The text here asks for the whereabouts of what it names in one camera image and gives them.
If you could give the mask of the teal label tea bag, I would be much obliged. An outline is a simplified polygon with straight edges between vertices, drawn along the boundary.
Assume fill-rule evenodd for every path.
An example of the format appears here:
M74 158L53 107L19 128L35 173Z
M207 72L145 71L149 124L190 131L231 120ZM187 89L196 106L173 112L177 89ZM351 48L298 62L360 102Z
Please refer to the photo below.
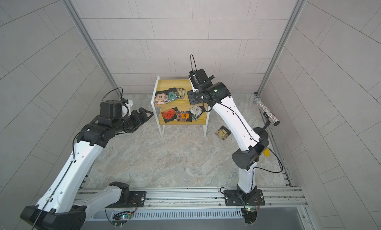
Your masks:
M179 93L176 88L171 88L168 90L168 99L169 102L173 102L179 99Z

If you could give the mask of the pink label tea bag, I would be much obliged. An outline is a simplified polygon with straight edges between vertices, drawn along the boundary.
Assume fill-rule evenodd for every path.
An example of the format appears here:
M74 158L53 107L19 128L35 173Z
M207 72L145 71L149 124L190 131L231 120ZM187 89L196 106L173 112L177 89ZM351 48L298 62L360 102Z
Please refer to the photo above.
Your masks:
M168 104L170 103L169 96L165 93L158 93L155 95L153 103L155 106Z

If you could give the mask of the yellow label tea bag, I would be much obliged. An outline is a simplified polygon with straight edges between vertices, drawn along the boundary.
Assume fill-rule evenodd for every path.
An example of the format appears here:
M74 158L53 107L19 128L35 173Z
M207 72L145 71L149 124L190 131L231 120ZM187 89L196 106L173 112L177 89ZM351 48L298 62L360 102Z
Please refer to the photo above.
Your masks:
M221 126L215 133L219 138L222 140L226 140L228 136L231 134L231 131L225 127L224 125Z

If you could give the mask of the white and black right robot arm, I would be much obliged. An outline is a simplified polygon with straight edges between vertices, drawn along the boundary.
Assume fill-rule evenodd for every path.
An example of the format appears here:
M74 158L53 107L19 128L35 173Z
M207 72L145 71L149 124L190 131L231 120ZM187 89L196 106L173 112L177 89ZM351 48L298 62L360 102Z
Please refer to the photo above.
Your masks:
M235 137L239 149L232 154L234 163L239 168L237 198L247 205L261 206L260 195L255 184L255 171L260 154L265 149L261 137L255 133L238 110L226 86L211 81L199 84L191 81L192 91L188 92L190 103L207 103L224 120L228 129Z

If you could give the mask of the floral pattern tea bag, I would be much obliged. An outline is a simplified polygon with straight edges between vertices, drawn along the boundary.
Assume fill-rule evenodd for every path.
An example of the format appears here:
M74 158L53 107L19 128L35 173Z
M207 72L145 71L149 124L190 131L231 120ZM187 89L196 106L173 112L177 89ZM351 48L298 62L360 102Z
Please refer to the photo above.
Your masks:
M184 99L185 97L185 89L184 88L177 88L177 97L178 99Z

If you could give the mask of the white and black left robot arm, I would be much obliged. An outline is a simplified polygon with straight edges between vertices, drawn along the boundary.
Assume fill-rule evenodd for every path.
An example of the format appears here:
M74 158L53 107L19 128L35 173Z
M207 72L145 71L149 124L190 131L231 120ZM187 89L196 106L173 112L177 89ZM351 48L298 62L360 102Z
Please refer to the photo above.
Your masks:
M20 218L37 230L79 230L86 220L110 205L138 205L128 184L114 181L85 200L76 201L80 186L108 142L118 134L133 133L153 117L144 108L126 115L99 115L74 138L72 153L36 205L26 206Z

